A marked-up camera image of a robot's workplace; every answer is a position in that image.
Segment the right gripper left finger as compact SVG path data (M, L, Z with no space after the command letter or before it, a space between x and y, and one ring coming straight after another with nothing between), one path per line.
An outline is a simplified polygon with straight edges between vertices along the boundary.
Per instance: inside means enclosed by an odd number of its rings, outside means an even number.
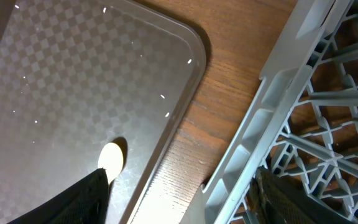
M104 224L109 201L106 171L96 169L41 206L11 221L29 224Z

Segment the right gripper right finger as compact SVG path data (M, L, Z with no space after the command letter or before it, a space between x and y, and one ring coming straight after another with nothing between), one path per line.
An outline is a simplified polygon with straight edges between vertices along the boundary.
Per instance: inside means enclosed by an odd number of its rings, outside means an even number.
M249 195L259 223L350 223L264 167L251 180Z

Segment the yellow plastic spoon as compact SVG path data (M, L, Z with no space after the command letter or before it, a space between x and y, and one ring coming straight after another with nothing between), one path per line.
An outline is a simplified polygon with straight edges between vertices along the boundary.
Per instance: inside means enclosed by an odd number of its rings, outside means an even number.
M124 167L122 149L114 142L107 143L101 150L98 159L98 168L106 173L108 184L119 176Z

